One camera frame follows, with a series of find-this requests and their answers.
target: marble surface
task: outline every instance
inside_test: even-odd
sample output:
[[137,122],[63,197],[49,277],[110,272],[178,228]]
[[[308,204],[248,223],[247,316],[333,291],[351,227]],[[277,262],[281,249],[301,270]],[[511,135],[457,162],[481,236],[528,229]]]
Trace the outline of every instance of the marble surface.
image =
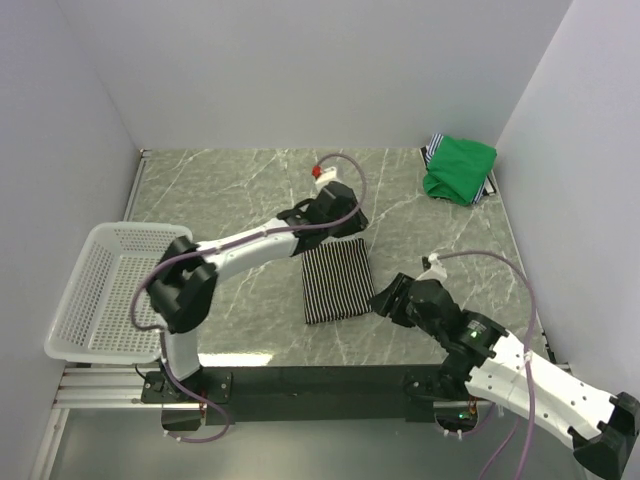
[[[239,233],[313,196],[311,167],[331,151],[152,151],[132,220],[186,225],[196,241]],[[428,198],[417,149],[344,152],[367,175],[363,211],[370,226],[361,236],[368,245],[376,291],[398,272],[418,275],[421,256],[434,251],[484,249],[517,260],[499,195],[473,207]],[[359,194],[355,170],[345,165],[343,171]],[[458,303],[522,338],[529,298],[508,267],[483,257],[446,260],[446,267],[446,287]],[[539,329],[534,349],[544,352]],[[204,365],[440,363],[446,356],[428,335],[373,313],[307,326],[300,258],[271,262],[220,285],[209,319],[200,327],[199,352]]]

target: black and white striped fabric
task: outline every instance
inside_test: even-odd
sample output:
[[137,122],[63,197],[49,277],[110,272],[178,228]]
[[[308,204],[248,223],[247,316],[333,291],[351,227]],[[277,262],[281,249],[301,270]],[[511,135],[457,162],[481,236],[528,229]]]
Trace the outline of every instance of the black and white striped fabric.
[[302,286],[309,325],[370,312],[374,291],[364,240],[326,243],[303,253]]

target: white plastic basket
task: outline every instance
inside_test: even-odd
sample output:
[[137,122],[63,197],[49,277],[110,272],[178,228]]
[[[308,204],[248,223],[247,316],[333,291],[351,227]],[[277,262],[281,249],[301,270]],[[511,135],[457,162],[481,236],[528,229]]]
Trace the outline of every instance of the white plastic basket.
[[[160,356],[158,334],[139,332],[129,320],[129,304],[140,281],[158,263],[185,227],[164,223],[103,223],[89,234],[65,288],[45,351],[70,362],[131,365]],[[137,320],[156,321],[143,294]]]

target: cable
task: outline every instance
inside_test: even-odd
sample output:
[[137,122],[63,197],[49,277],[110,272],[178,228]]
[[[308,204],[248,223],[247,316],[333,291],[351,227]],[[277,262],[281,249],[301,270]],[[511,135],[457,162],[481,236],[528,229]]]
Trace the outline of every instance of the cable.
[[469,413],[471,415],[478,413],[478,399],[476,397],[469,396]]
[[[511,269],[515,272],[515,274],[518,275],[518,277],[520,277],[520,280],[522,280],[522,283],[524,283],[524,286],[527,287],[527,290],[529,291],[529,297],[531,299],[531,312],[529,315],[529,324],[527,326],[527,332],[525,333],[524,341],[522,342],[524,345],[524,354],[526,359],[527,356],[530,355],[529,352],[531,350],[531,341],[533,340],[533,332],[536,324],[536,296],[535,296],[535,293],[533,292],[533,287],[531,286],[531,283],[529,282],[527,277],[524,275],[524,273],[522,273],[522,271],[518,268],[518,266],[515,263],[513,263],[511,260],[504,258],[502,255],[498,255],[497,253],[489,252],[486,250],[466,250],[464,252],[447,253],[444,255],[438,255],[438,258],[440,260],[445,260],[447,258],[464,257],[468,255],[485,255],[485,256],[493,257],[497,260],[500,260],[503,263],[506,263],[509,267],[511,267]],[[525,361],[524,367],[525,367],[525,373],[527,377],[527,387],[529,389],[529,420],[527,422],[527,436],[524,441],[524,446],[522,447],[522,454],[520,455],[518,470],[516,471],[516,474],[513,477],[514,480],[520,480],[520,477],[522,476],[522,472],[524,471],[524,467],[525,467],[525,464],[527,463],[527,458],[529,456],[529,449],[531,448],[533,430],[536,425],[536,394],[535,394],[535,385],[533,383],[533,373],[531,371],[530,360]],[[517,426],[518,426],[518,422],[516,422],[516,424],[514,425],[512,433],[509,434],[509,436],[506,438],[504,443],[491,456],[487,464],[484,466],[482,470],[483,472],[482,474],[484,474],[485,470],[489,469],[491,464],[498,458],[498,455],[500,455],[500,453],[502,452],[504,447],[507,445],[507,443],[509,443],[511,438],[513,438],[513,434],[515,433]]]
[[480,472],[480,475],[478,475],[478,480],[482,480],[484,478],[484,476],[487,474],[487,472],[489,471],[489,467],[491,467],[491,465],[493,464],[493,462],[495,462],[495,460],[498,458],[498,456],[502,453],[502,450],[504,450],[504,448],[507,446],[507,444],[511,441],[511,439],[513,438],[513,436],[516,433],[516,430],[518,429],[518,424],[520,423],[520,418],[516,418],[515,423],[513,424],[513,428],[511,429],[511,431],[509,432],[509,435],[507,435],[507,438],[504,439],[504,441],[502,442],[502,444],[498,447],[498,449],[495,451],[495,453],[493,455],[491,455],[491,458],[489,459],[489,461],[485,464],[484,468],[482,469],[482,471]]
[[143,379],[143,380],[145,380],[145,381],[147,380],[147,377],[145,377],[144,375],[142,375],[142,373],[140,373],[140,370],[138,370],[138,365],[134,365],[134,366],[133,366],[133,369],[136,371],[136,373],[138,374],[138,376],[139,376],[140,378],[142,378],[142,379]]
[[170,437],[175,438],[176,440],[178,440],[180,442],[185,442],[185,443],[207,443],[207,442],[212,442],[214,440],[218,440],[219,438],[222,438],[224,436],[224,434],[227,433],[227,431],[229,430],[229,427],[231,426],[231,419],[229,418],[229,414],[227,413],[227,411],[224,408],[222,408],[217,403],[212,402],[208,398],[205,398],[202,395],[198,395],[197,393],[194,393],[191,390],[189,390],[187,387],[185,387],[184,385],[182,385],[180,383],[180,380],[178,380],[175,377],[175,375],[173,374],[173,372],[169,368],[169,361],[167,360],[167,345],[166,345],[165,340],[164,340],[164,334],[165,334],[165,332],[161,332],[160,333],[160,348],[162,350],[162,358],[165,359],[164,369],[167,372],[167,376],[169,377],[169,380],[171,380],[171,382],[176,387],[178,387],[178,389],[182,393],[190,396],[191,398],[193,398],[195,400],[198,400],[200,403],[206,403],[211,408],[213,408],[216,412],[218,412],[220,415],[222,415],[222,418],[224,419],[224,426],[222,427],[222,430],[220,430],[218,433],[216,433],[215,435],[212,435],[210,437],[205,437],[205,438],[182,437],[182,436],[180,436],[180,435],[178,435],[176,433],[173,433],[173,432],[169,432],[168,435]]
[[175,265],[176,263],[181,262],[183,260],[188,260],[188,259],[194,258],[194,257],[202,257],[202,256],[205,256],[205,255],[218,254],[218,253],[221,253],[221,252],[223,252],[225,250],[228,250],[230,248],[238,247],[240,245],[244,245],[245,243],[251,242],[253,240],[257,240],[258,238],[262,238],[262,237],[265,237],[265,236],[268,236],[268,235],[273,235],[275,233],[297,232],[297,231],[300,231],[300,230],[321,230],[321,229],[325,229],[325,228],[333,228],[333,227],[336,227],[336,226],[346,222],[350,218],[352,218],[354,215],[356,215],[358,213],[358,211],[362,207],[364,199],[367,196],[367,179],[366,179],[366,175],[364,173],[364,170],[362,170],[362,167],[358,164],[358,162],[356,162],[353,157],[350,157],[349,155],[346,155],[344,153],[329,153],[328,155],[325,155],[322,158],[320,158],[318,160],[318,163],[316,164],[316,166],[322,165],[325,161],[327,161],[330,158],[342,158],[344,160],[347,160],[358,171],[358,174],[360,175],[360,180],[362,182],[362,194],[360,195],[360,199],[357,200],[356,206],[353,208],[353,210],[351,210],[344,217],[339,218],[338,220],[334,220],[332,222],[322,223],[322,224],[319,224],[319,225],[292,225],[292,226],[287,226],[287,227],[270,228],[270,229],[267,229],[264,232],[252,233],[252,234],[246,235],[244,237],[241,237],[239,239],[227,242],[227,243],[225,243],[223,245],[220,245],[220,246],[215,246],[215,247],[211,247],[211,248],[208,248],[208,249],[205,249],[205,250],[199,250],[199,251],[195,251],[195,252],[185,253],[185,254],[182,254],[182,255],[177,255],[175,257],[169,258],[169,259],[165,260],[164,262],[161,262],[158,265],[156,265],[155,268],[153,270],[151,270],[151,272],[140,282],[140,284],[136,288],[136,291],[133,294],[133,297],[131,299],[131,304],[129,305],[129,320],[131,321],[131,324],[133,325],[133,327],[136,330],[139,330],[139,331],[142,331],[142,332],[148,332],[148,331],[152,331],[152,330],[159,330],[160,331],[160,348],[161,348],[161,350],[163,352],[162,356],[165,359],[164,367],[165,367],[165,371],[167,372],[167,376],[169,377],[169,379],[184,394],[188,395],[189,397],[191,397],[191,398],[193,398],[195,400],[198,400],[201,403],[206,403],[211,408],[213,408],[218,413],[220,413],[223,416],[224,420],[225,420],[225,425],[224,425],[223,429],[219,433],[217,433],[216,435],[213,435],[213,436],[208,437],[208,438],[194,439],[194,438],[179,437],[179,436],[177,436],[176,434],[173,434],[173,433],[169,434],[170,436],[176,438],[177,440],[180,440],[180,441],[183,441],[183,442],[187,442],[187,443],[206,443],[206,442],[210,442],[212,440],[217,440],[218,438],[222,437],[225,433],[227,433],[227,430],[229,430],[229,427],[231,425],[231,420],[230,420],[229,415],[227,414],[227,412],[222,407],[220,407],[216,403],[212,402],[211,400],[208,400],[208,399],[198,395],[197,393],[194,393],[194,392],[190,391],[184,385],[182,385],[180,383],[180,381],[173,375],[173,372],[171,371],[171,368],[169,367],[169,362],[168,362],[168,360],[166,360],[167,359],[167,355],[166,355],[166,345],[165,345],[165,340],[164,340],[164,334],[165,334],[166,327],[163,326],[163,325],[159,325],[159,324],[140,325],[136,321],[136,306],[138,304],[138,300],[140,298],[140,295],[142,294],[142,292],[149,286],[149,284],[155,279],[155,277],[161,271],[163,271],[165,268],[168,268],[168,267],[170,267],[172,265]]

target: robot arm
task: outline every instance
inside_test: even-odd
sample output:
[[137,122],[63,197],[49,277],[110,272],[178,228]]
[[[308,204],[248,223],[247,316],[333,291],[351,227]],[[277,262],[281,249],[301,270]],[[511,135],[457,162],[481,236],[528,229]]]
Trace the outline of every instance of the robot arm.
[[449,354],[438,387],[443,396],[468,393],[528,418],[529,361],[535,390],[535,422],[573,450],[578,462],[605,480],[619,480],[640,429],[640,402],[587,385],[542,357],[524,354],[511,332],[476,312],[461,310],[427,269],[417,279],[402,273],[371,300],[373,310],[393,323],[418,327]]
[[[318,246],[328,237],[341,238],[361,232],[368,220],[361,211],[330,228],[291,231],[290,227],[321,225],[344,218],[357,206],[356,196],[340,182],[335,167],[318,172],[314,199],[306,199],[294,208],[280,212],[264,225],[220,240],[192,243],[176,239],[160,262],[194,251],[220,253],[193,257],[174,264],[155,277],[147,287],[151,306],[166,324],[164,351],[171,371],[183,383],[197,383],[201,366],[197,355],[197,327],[206,319],[213,293],[221,282],[271,260],[298,255]],[[267,235],[266,232],[278,231]]]

